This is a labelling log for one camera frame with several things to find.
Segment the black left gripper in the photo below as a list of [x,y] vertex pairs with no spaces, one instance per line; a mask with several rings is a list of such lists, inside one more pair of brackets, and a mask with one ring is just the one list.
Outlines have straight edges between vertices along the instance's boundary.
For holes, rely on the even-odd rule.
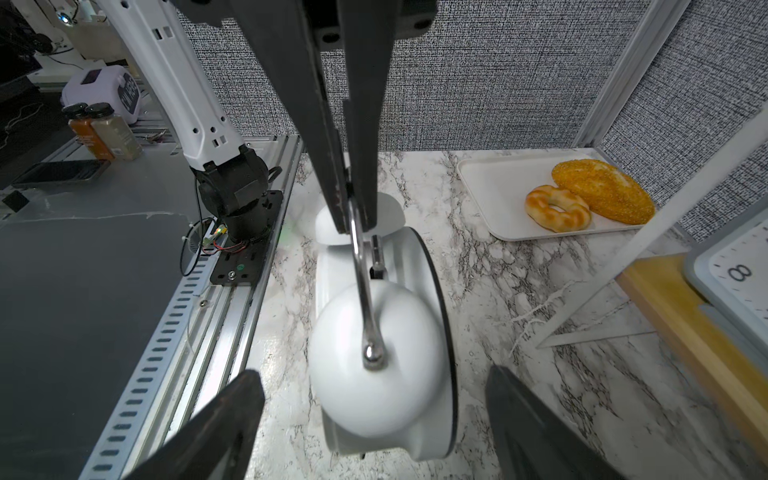
[[343,101],[353,196],[363,229],[377,224],[378,139],[394,41],[420,36],[436,1],[175,1],[190,21],[232,19],[302,137],[338,232],[348,232],[340,138],[327,99],[319,48],[343,48]]

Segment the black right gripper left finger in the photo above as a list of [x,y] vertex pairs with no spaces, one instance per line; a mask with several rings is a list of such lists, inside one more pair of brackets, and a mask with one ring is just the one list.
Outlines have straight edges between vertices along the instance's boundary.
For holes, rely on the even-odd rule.
[[259,373],[242,371],[129,479],[243,479],[265,406]]

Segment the white twin-bell alarm clock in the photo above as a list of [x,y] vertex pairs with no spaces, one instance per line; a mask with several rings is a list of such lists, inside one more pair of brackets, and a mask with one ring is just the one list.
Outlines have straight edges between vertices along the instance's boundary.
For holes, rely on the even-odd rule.
[[412,460],[452,451],[458,385],[450,322],[429,251],[399,202],[381,193],[378,223],[319,243],[309,340],[311,386],[325,440],[340,455],[400,448]]

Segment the grey square alarm clock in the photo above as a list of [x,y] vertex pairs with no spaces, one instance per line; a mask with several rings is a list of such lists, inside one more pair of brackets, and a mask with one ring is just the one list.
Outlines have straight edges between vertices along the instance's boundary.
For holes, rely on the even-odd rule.
[[689,252],[687,282],[759,354],[767,354],[767,200]]

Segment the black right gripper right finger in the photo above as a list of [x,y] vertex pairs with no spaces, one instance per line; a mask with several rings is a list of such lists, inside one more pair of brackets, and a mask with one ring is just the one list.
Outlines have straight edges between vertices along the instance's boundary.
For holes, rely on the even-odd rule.
[[621,479],[506,367],[485,386],[495,451],[505,479]]

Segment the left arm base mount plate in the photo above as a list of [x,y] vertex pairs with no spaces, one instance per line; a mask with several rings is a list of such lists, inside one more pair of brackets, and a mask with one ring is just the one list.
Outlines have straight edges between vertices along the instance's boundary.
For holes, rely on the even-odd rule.
[[283,192],[268,191],[252,213],[256,215],[256,233],[229,252],[221,251],[209,277],[213,285],[255,285],[265,270],[268,249],[277,230]]

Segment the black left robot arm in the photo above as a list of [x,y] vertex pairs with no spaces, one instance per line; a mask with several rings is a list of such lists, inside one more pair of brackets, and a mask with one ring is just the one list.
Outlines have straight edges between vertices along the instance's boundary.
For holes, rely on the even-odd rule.
[[108,20],[138,65],[196,176],[207,209],[239,241],[266,167],[221,108],[181,19],[237,23],[313,164],[341,234],[378,223],[378,141],[394,44],[425,34],[433,1],[106,1]]

